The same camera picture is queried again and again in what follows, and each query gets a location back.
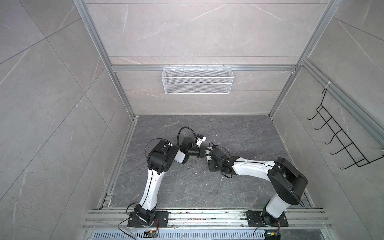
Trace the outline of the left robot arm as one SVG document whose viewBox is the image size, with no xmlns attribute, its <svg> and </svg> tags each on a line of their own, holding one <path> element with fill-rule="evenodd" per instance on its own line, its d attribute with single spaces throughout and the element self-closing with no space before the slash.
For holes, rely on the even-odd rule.
<svg viewBox="0 0 384 240">
<path fill-rule="evenodd" d="M 197 135 L 194 139 L 185 137 L 179 146 L 166 139 L 157 138 L 159 142 L 146 155 L 148 179 L 144 195 L 134 208 L 134 213 L 142 225 L 150 226 L 155 220 L 157 197 L 165 172 L 170 169 L 174 162 L 185 164 L 190 157 L 203 158 L 205 151 L 201 149 L 201 144 L 206 139 L 203 135 Z"/>
</svg>

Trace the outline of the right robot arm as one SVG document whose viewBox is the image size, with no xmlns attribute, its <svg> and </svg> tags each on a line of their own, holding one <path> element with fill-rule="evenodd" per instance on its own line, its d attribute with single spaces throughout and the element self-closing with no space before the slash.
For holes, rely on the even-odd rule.
<svg viewBox="0 0 384 240">
<path fill-rule="evenodd" d="M 220 172 L 226 178 L 251 176 L 272 184 L 276 193 L 260 213 L 264 225 L 281 222 L 287 208 L 302 205 L 301 198 L 308 179 L 285 158 L 275 161 L 248 160 L 238 156 L 229 158 L 218 146 L 207 149 L 206 154 L 211 172 Z"/>
</svg>

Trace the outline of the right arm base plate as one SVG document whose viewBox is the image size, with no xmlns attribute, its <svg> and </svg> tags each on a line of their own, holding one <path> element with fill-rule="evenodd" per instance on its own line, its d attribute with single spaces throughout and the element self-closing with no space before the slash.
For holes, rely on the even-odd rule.
<svg viewBox="0 0 384 240">
<path fill-rule="evenodd" d="M 274 218 L 266 211 L 252 211 L 245 212 L 246 219 L 249 227 L 288 227 L 289 223 L 285 212 L 279 218 Z"/>
</svg>

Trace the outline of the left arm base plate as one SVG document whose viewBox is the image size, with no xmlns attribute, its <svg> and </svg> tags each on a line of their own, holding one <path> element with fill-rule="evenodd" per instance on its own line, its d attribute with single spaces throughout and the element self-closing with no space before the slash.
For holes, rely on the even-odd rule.
<svg viewBox="0 0 384 240">
<path fill-rule="evenodd" d="M 166 228 L 169 221 L 169 212 L 166 211 L 144 211 L 144 212 L 130 212 L 130 217 L 128 218 L 128 227 L 136 228 Z"/>
</svg>

